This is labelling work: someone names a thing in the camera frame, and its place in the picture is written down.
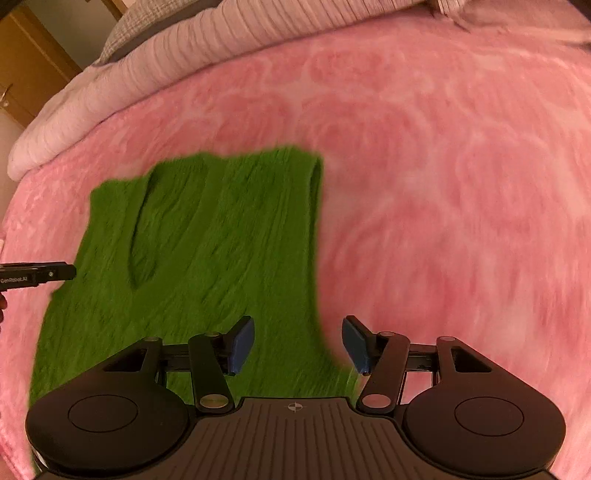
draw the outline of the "wooden door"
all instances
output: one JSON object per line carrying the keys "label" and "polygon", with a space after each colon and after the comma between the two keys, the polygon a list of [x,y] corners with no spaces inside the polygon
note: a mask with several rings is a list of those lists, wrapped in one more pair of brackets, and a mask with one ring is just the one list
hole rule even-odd
{"label": "wooden door", "polygon": [[25,5],[0,21],[0,96],[6,92],[0,108],[23,127],[79,73]]}

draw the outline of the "green vest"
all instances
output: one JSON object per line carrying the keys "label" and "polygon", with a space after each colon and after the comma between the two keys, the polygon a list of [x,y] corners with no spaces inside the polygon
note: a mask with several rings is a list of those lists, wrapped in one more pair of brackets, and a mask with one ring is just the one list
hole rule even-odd
{"label": "green vest", "polygon": [[[242,396],[353,396],[316,310],[314,250],[322,164],[286,148],[235,158],[199,154],[90,195],[77,278],[52,296],[31,402],[147,336],[186,343],[242,315],[255,344],[227,378]],[[188,374],[168,387],[192,403]]]}

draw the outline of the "black handheld device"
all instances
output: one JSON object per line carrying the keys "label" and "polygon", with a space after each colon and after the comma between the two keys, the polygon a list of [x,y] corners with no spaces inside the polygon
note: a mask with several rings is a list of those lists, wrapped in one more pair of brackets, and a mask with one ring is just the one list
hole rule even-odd
{"label": "black handheld device", "polygon": [[[38,480],[556,480],[558,408],[456,338],[417,345],[349,316],[343,343],[369,376],[355,404],[235,403],[225,375],[254,338],[248,316],[184,345],[144,338],[41,397],[26,420]],[[417,371],[433,386],[401,404]],[[168,372],[190,373],[194,404],[166,388]]]}
{"label": "black handheld device", "polygon": [[72,280],[76,267],[66,262],[0,264],[0,292],[36,287],[41,283]]}

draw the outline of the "wall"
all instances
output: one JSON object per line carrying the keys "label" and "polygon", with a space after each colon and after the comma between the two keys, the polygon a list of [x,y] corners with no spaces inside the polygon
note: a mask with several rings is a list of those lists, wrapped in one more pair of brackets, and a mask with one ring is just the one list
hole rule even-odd
{"label": "wall", "polygon": [[116,24],[100,0],[27,0],[25,3],[81,69],[100,56]]}
{"label": "wall", "polygon": [[17,188],[7,175],[8,154],[13,143],[22,133],[22,127],[3,111],[0,111],[0,219],[4,217],[8,203]]}

